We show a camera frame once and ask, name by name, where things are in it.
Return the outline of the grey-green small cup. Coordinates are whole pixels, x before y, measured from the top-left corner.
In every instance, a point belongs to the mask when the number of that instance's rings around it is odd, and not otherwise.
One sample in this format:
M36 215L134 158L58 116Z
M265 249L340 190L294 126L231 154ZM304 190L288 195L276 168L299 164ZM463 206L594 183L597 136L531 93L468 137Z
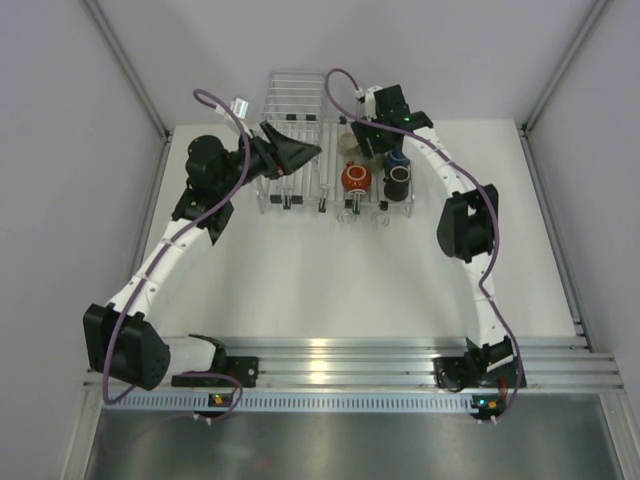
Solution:
M385 169L386 159L384 155L375 155L368 159L366 167L372 174L378 174Z

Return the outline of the brown mug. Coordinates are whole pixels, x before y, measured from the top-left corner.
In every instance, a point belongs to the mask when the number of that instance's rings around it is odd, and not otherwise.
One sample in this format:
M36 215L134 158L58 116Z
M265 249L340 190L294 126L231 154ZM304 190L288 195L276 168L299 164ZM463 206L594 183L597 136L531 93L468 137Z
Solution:
M393 167L385 179L384 195L393 202L404 201L409 195L410 180L411 173L407 167Z

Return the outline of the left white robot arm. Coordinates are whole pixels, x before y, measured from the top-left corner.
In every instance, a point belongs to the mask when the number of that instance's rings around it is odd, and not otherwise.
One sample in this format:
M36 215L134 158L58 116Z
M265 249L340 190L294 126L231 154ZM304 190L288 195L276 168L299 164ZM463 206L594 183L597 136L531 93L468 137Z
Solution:
M234 151L214 135L187 147L186 188L160 240L127 284L106 304L83 315L89 364L105 381L143 390L191 372L215 386L227 376L223 345L200 334L170 339L159 333L171 297L189 271L217 243L234 207L232 196L258 177L278 180L317 157L317 143L293 139L264 121L262 133L243 131Z

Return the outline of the beige speckled cup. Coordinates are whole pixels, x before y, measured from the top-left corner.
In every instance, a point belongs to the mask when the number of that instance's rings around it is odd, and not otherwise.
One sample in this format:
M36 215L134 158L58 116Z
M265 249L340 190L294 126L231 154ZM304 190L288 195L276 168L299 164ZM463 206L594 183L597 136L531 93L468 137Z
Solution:
M338 139L338 152L344 157L359 156L361 154L358 140L352 132L346 131L340 135Z

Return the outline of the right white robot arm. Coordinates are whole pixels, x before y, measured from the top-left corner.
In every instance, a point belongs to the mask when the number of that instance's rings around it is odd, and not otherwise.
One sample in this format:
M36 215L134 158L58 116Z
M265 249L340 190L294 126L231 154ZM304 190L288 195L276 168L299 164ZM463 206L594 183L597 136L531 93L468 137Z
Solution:
M493 385L518 391L524 385L521 350L496 303L492 279L501 247L498 190L481 184L453 159L433 121L411 111L400 86L356 88L355 96L362 111L351 128L362 153L400 153L414 172L433 181L442 203L438 246L467 277L474 312L466 348L440 367L439 384L454 391Z

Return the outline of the aluminium rail frame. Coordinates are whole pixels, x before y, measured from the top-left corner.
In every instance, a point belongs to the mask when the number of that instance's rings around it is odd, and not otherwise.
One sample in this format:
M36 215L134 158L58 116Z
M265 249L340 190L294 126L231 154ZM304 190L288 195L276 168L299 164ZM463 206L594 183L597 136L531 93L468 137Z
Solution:
M434 361L463 353L462 338L267 338L228 337L232 355L255 356L257 387L273 390L436 389ZM526 393L621 391L611 353L592 352L582 337L519 340Z

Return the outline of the dark blue mug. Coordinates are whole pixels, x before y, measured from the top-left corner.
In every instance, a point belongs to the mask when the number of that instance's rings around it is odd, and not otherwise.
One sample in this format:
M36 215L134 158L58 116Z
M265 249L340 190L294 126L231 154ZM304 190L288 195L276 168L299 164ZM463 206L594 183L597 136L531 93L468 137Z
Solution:
M394 148L386 153L385 156L385 175L389 176L393 168L397 166L407 167L410 160L398 148Z

